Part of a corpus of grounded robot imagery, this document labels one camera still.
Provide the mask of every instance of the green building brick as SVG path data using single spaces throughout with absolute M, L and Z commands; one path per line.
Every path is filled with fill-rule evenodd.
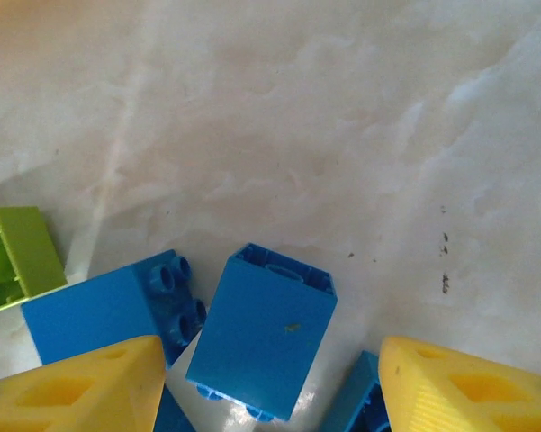
M 0 311 L 65 285 L 37 207 L 0 207 Z

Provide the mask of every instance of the blue building brick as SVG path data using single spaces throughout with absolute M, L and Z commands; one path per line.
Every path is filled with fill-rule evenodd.
M 168 250 L 22 306 L 41 361 L 58 360 L 143 335 L 158 335 L 172 365 L 206 319 L 193 299 L 185 258 Z
M 362 352 L 319 432 L 390 432 L 376 355 Z
M 246 245 L 228 260 L 186 379 L 260 421 L 288 420 L 336 303 L 330 274 Z

